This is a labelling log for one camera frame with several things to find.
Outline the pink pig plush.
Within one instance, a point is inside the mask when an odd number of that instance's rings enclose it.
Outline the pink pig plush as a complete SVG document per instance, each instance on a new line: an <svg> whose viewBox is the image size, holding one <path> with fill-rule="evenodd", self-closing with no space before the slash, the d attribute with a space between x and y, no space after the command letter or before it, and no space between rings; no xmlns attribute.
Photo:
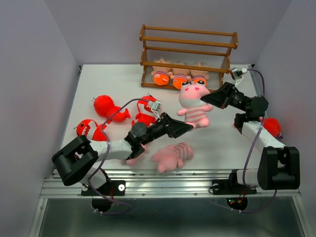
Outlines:
<svg viewBox="0 0 316 237"><path fill-rule="evenodd" d="M184 163L194 157L193 149L184 142L176 145L168 145L160 149L151 160L157 164L159 173L181 169Z"/></svg>
<svg viewBox="0 0 316 237"><path fill-rule="evenodd" d="M197 128L208 127L210 122L206 113L213 110L213 106L203 102L201 98L210 94L206 83L202 79L182 83L179 103L183 109L177 112L178 116L185 117L185 123Z"/></svg>
<svg viewBox="0 0 316 237"><path fill-rule="evenodd" d="M144 152L142 153L142 154L140 154L138 157L136 157L136 158L133 158L133 159L127 159L127 160L123 160L123 161L121 161L121 165L124 165L124 166L134 166L138 161L140 161L142 158L143 158L143 156L145 155L145 154L147 154L148 153L148 148L147 148L147 146L146 145L142 145L142 148L144 149Z"/></svg>

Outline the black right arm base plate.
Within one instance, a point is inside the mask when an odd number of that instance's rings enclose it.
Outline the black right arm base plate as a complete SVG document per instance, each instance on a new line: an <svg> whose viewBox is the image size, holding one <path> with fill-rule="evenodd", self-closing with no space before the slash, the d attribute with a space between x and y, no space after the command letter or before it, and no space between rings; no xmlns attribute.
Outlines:
<svg viewBox="0 0 316 237"><path fill-rule="evenodd" d="M250 194L251 189L238 183L232 183L228 179L212 180L209 192L214 195L240 195Z"/></svg>

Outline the boy doll from corner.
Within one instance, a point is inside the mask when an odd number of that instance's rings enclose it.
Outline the boy doll from corner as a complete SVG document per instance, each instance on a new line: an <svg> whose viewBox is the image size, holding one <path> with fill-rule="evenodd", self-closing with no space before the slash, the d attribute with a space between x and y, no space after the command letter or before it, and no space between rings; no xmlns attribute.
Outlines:
<svg viewBox="0 0 316 237"><path fill-rule="evenodd" d="M207 86L207 81L209 80L209 72L203 70L191 70L192 82L198 83L203 81L204 85Z"/></svg>

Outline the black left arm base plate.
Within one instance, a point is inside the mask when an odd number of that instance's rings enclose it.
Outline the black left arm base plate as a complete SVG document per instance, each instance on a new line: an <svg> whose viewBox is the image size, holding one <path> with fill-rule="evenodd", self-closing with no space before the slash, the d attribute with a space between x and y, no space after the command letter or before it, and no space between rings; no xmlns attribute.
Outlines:
<svg viewBox="0 0 316 237"><path fill-rule="evenodd" d="M96 189L99 193L105 196L124 196L126 188L125 180L111 180L107 181L104 185ZM81 195L84 197L91 197L97 195L96 192L91 189L81 189Z"/></svg>

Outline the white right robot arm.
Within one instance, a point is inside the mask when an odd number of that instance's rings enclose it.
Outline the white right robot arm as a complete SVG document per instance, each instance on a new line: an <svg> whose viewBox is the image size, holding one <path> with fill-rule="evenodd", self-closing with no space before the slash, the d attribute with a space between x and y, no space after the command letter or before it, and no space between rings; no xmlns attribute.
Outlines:
<svg viewBox="0 0 316 237"><path fill-rule="evenodd" d="M233 170L227 187L238 193L244 187L262 190L296 190L300 186L300 154L275 138L264 127L268 101L263 96L248 97L229 82L201 100L224 109L232 106L242 111L235 115L235 128L249 141L244 168Z"/></svg>

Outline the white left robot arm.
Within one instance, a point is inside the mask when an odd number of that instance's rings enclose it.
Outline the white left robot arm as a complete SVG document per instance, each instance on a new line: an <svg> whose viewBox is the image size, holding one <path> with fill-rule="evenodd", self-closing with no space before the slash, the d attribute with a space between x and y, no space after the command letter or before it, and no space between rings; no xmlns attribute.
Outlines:
<svg viewBox="0 0 316 237"><path fill-rule="evenodd" d="M93 141L80 135L54 154L52 162L64 186L81 183L103 195L110 188L110 182L101 171L104 162L135 159L144 153L146 144L164 135L178 138L192 129L191 124L162 113L149 127L142 122L135 123L121 140Z"/></svg>

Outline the boy doll black hair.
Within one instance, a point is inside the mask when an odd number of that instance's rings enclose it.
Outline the boy doll black hair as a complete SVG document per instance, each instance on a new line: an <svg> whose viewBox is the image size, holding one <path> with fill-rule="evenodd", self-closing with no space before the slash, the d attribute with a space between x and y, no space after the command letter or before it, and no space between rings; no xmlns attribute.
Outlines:
<svg viewBox="0 0 316 237"><path fill-rule="evenodd" d="M152 66L153 81L156 85L164 86L169 83L170 76L173 75L170 67Z"/></svg>

